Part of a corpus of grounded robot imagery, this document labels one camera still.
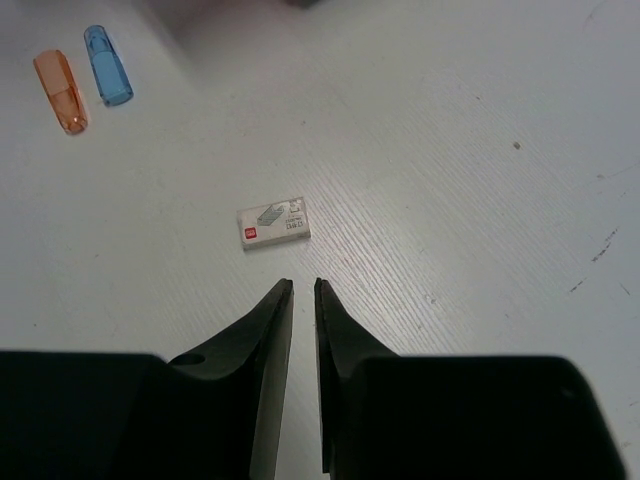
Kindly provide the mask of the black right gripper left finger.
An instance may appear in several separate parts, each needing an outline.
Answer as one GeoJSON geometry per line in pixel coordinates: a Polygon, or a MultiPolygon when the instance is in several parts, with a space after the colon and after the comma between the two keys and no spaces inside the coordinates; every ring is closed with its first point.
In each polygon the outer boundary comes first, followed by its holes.
{"type": "Polygon", "coordinates": [[[150,354],[5,351],[5,479],[271,479],[294,289],[170,361],[150,354]]]}

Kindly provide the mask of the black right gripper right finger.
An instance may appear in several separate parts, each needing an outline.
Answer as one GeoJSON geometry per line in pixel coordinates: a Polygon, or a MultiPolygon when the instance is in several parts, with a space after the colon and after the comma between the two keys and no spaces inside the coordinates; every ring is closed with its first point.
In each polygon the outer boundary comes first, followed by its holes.
{"type": "Polygon", "coordinates": [[[314,285],[322,468],[333,479],[622,479],[589,383],[549,355],[402,356],[314,285]]]}

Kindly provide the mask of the white staples box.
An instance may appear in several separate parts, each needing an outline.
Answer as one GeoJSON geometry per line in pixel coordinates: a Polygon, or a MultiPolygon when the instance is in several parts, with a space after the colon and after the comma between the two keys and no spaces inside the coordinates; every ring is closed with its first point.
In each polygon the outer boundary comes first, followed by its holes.
{"type": "Polygon", "coordinates": [[[311,238],[303,197],[239,210],[236,219],[244,251],[311,238]]]}

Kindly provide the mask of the blue correction tape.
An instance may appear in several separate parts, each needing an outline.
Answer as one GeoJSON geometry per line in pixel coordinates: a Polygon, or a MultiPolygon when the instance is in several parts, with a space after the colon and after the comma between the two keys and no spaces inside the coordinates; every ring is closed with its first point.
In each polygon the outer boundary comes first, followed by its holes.
{"type": "Polygon", "coordinates": [[[103,103],[113,107],[130,101],[133,88],[104,27],[89,26],[84,32],[84,41],[103,103]]]}

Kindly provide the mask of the orange correction tape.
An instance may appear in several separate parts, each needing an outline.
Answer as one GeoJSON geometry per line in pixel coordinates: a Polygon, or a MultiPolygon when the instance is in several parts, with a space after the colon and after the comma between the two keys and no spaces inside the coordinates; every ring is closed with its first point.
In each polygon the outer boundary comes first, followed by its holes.
{"type": "Polygon", "coordinates": [[[66,56],[60,50],[46,50],[34,58],[33,65],[65,133],[84,132],[88,117],[66,56]]]}

